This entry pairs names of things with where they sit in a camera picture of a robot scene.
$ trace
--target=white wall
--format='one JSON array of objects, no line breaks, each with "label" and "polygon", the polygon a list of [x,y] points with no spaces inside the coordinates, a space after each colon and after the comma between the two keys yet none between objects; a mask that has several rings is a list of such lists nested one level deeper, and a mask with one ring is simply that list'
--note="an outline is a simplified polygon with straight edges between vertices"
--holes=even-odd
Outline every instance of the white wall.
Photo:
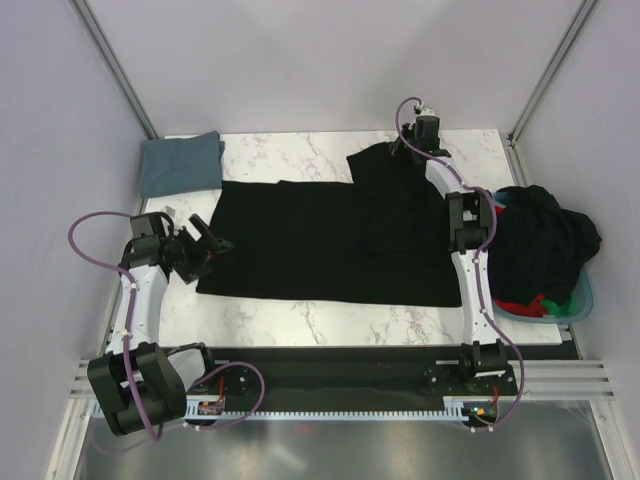
[{"label": "white wall", "polygon": [[513,127],[579,0],[90,0],[161,134]]},{"label": "white wall", "polygon": [[[64,0],[0,2],[0,477],[43,478],[116,280],[67,246],[98,209],[132,212],[143,139]],[[82,246],[117,261],[126,220]]]},{"label": "white wall", "polygon": [[534,114],[520,148],[534,181],[589,214],[603,237],[589,266],[591,316],[577,326],[604,360],[640,452],[640,3],[600,6]]}]

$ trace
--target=blue folded cloth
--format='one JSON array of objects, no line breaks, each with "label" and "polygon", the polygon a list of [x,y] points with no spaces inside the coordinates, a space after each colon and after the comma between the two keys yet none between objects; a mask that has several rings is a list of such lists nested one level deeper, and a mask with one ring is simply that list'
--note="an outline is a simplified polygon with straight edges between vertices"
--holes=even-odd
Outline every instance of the blue folded cloth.
[{"label": "blue folded cloth", "polygon": [[222,188],[224,142],[218,132],[142,144],[140,195],[145,198]]}]

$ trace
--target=black cloth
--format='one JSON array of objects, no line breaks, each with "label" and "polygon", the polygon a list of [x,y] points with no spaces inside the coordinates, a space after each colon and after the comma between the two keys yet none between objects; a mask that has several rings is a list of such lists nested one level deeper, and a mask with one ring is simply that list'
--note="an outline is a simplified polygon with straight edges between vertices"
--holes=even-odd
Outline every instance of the black cloth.
[{"label": "black cloth", "polygon": [[509,187],[489,246],[489,284],[494,298],[528,305],[538,294],[566,304],[580,270],[600,249],[600,235],[582,213],[560,208],[544,188]]},{"label": "black cloth", "polygon": [[210,223],[235,249],[196,291],[234,297],[457,307],[445,203],[389,145],[348,157],[354,184],[224,182]]}]

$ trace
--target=tabletop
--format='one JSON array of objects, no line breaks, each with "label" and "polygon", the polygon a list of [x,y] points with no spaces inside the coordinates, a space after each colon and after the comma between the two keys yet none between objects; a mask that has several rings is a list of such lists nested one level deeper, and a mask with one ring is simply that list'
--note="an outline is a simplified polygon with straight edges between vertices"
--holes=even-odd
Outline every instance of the tabletop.
[{"label": "tabletop", "polygon": [[[513,185],[497,130],[444,130],[441,144],[469,183],[491,191]],[[395,132],[317,132],[223,135],[225,180],[239,182],[334,181],[351,183],[346,157]],[[221,191],[149,199],[145,211],[175,210],[187,225],[199,214],[211,220]],[[360,305],[331,301],[288,301],[202,295],[171,274],[160,320],[160,344],[204,342],[208,346],[452,345],[463,341],[462,308]],[[559,344],[556,325],[497,324],[518,344]]]}]

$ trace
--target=reflective floor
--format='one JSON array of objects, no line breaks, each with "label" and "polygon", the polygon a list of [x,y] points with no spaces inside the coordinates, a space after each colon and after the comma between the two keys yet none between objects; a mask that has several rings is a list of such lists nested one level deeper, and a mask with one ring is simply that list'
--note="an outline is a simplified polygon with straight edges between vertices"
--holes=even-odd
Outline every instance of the reflective floor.
[{"label": "reflective floor", "polygon": [[[131,445],[94,420],[98,449]],[[86,442],[77,479],[611,479],[587,404],[524,404],[493,433],[435,422],[245,422],[168,431],[120,456]]]}]

